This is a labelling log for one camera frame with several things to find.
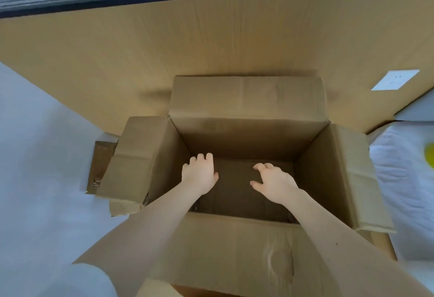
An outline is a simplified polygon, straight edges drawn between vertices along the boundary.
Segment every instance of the white sleeve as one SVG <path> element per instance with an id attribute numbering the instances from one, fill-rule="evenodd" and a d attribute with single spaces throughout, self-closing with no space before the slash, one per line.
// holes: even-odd
<path id="1" fill-rule="evenodd" d="M 66 267 L 38 297 L 118 297 L 108 275 L 98 267 Z"/>

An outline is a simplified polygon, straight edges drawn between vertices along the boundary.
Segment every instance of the person's left arm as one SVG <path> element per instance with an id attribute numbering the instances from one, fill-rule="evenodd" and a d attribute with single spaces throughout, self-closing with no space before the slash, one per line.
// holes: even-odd
<path id="1" fill-rule="evenodd" d="M 184 215 L 217 182 L 213 155 L 199 154 L 182 167 L 182 181 L 106 234 L 74 264 L 102 269 L 119 297 L 134 297 Z"/>

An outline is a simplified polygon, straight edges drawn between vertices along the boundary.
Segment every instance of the mattress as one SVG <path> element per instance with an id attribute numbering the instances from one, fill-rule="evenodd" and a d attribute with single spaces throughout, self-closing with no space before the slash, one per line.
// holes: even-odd
<path id="1" fill-rule="evenodd" d="M 370 137 L 378 184 L 397 231 L 390 238 L 398 260 L 434 260 L 434 169 L 424 155 L 434 143 L 434 122 L 394 122 Z"/>

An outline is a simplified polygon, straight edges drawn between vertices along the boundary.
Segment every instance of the electrical outlet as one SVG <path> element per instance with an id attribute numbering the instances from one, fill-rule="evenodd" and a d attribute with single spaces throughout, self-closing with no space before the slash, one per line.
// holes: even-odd
<path id="1" fill-rule="evenodd" d="M 388 71 L 387 74 L 377 83 L 377 85 L 372 88 L 372 91 L 398 90 L 417 73 L 419 73 L 419 69 Z"/>

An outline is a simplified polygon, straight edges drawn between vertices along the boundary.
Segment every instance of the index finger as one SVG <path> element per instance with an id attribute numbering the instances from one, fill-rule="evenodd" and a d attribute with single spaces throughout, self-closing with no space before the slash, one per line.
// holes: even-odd
<path id="1" fill-rule="evenodd" d="M 264 170 L 266 170 L 267 168 L 265 167 L 265 165 L 263 163 L 256 163 L 253 166 L 253 169 L 258 170 L 260 173 L 263 172 Z"/>

